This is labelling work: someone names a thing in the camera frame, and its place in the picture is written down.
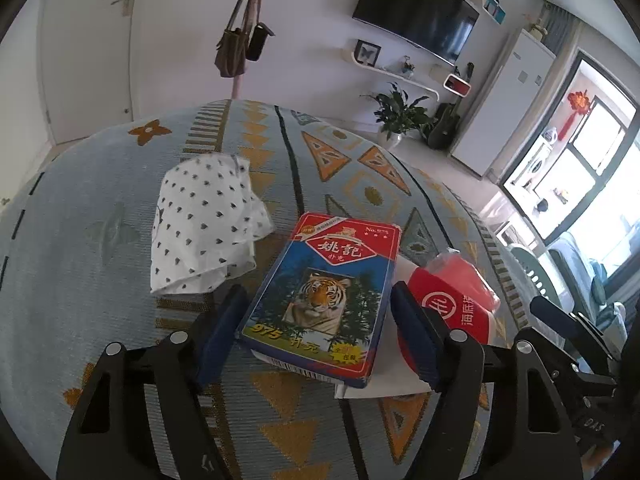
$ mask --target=bed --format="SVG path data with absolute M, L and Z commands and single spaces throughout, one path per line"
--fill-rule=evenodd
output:
M 421 266 L 447 247 L 461 251 L 500 297 L 498 345 L 532 323 L 535 291 L 478 216 L 444 184 L 351 132 L 294 110 L 229 100 L 108 128 L 50 163 L 0 218 L 0 406 L 50 478 L 104 346 L 153 345 L 207 308 L 201 296 L 150 295 L 149 267 L 162 176 L 210 152 L 251 161 L 253 190 L 276 226 L 256 243 L 257 269 L 225 282 L 215 301 L 233 283 L 253 294 L 299 216 L 316 211 L 399 225 L 401 253 Z M 147 400 L 159 463 L 175 476 L 151 388 Z M 270 367 L 239 346 L 221 381 L 200 397 L 229 471 L 245 480 L 354 479 L 364 470 L 371 480 L 401 479 L 437 400 L 338 401 L 332 385 Z M 463 476 L 478 463 L 490 402 L 489 387 Z

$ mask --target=blue gripper pad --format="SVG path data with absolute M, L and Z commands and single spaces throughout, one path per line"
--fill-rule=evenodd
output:
M 442 342 L 404 282 L 393 286 L 390 303 L 398 331 L 414 358 L 418 377 L 436 389 L 440 382 L 437 363 L 442 355 Z
M 201 388 L 220 378 L 226 358 L 231 352 L 236 328 L 249 308 L 249 299 L 241 286 L 233 286 L 219 309 L 222 315 L 202 345 L 198 359 L 196 382 Z

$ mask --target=refrigerator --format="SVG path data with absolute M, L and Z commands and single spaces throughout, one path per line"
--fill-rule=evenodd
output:
M 462 121 L 450 154 L 484 176 L 531 106 L 555 59 L 526 30 L 517 32 Z

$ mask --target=chair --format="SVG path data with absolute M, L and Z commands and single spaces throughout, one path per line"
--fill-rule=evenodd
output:
M 541 296 L 547 298 L 551 303 L 562 308 L 558 293 L 554 288 L 551 279 L 543 269 L 542 265 L 529 249 L 518 244 L 509 245 L 508 249 L 522 266 L 529 279 L 533 282 Z
M 571 233 L 562 233 L 548 247 L 549 254 L 574 298 L 574 312 L 587 317 L 606 339 L 621 348 L 626 340 L 625 311 L 621 303 L 607 304 L 602 280 L 593 265 L 580 251 Z

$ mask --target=floor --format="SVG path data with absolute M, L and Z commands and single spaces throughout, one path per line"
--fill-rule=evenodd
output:
M 376 142 L 377 134 L 356 133 Z M 448 156 L 446 152 L 437 152 L 428 148 L 421 139 L 405 137 L 390 151 L 409 166 L 444 183 L 469 204 L 494 232 L 497 232 L 511 216 L 516 214 L 516 209 L 493 182 L 486 178 L 479 179 L 455 158 Z
M 62 144 L 55 145 L 47 155 L 47 158 L 44 159 L 40 168 L 44 168 L 47 164 L 49 164 L 52 160 L 54 160 L 60 153 L 68 150 L 69 148 L 71 148 L 73 145 L 77 144 L 81 140 L 84 140 L 84 139 L 70 140 L 69 142 L 63 142 Z

